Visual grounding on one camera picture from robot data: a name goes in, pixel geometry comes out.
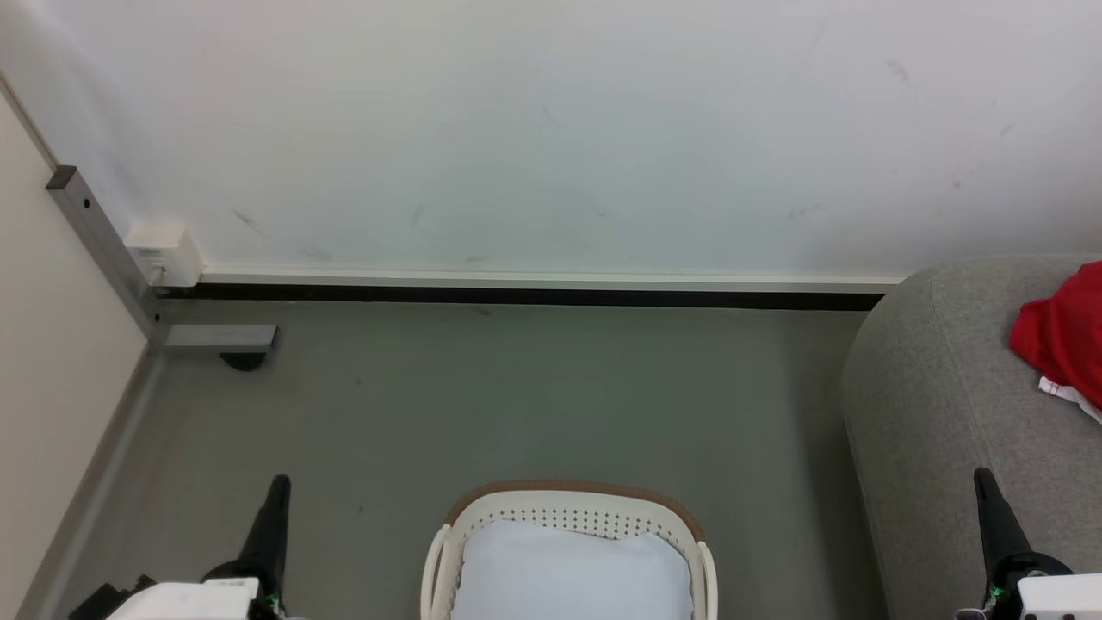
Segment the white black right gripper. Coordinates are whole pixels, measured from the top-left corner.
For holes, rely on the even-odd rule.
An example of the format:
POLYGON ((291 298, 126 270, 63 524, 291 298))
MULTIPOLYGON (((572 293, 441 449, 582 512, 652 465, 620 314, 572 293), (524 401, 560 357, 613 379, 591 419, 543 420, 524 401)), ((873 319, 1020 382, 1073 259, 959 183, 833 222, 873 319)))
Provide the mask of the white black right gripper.
POLYGON ((987 619, 1099 619, 1101 573, 1072 573, 1034 554, 1000 482, 988 468, 973 474, 985 573, 987 619))

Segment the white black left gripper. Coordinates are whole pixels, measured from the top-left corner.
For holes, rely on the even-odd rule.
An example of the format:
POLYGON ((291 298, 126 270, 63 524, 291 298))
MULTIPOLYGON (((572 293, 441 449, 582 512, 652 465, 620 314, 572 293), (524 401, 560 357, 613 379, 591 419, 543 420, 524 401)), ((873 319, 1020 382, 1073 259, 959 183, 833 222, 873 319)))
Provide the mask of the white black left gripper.
POLYGON ((288 619, 283 603, 292 485, 273 478, 245 539, 240 561, 201 581, 153 581, 123 597, 108 619, 288 619))

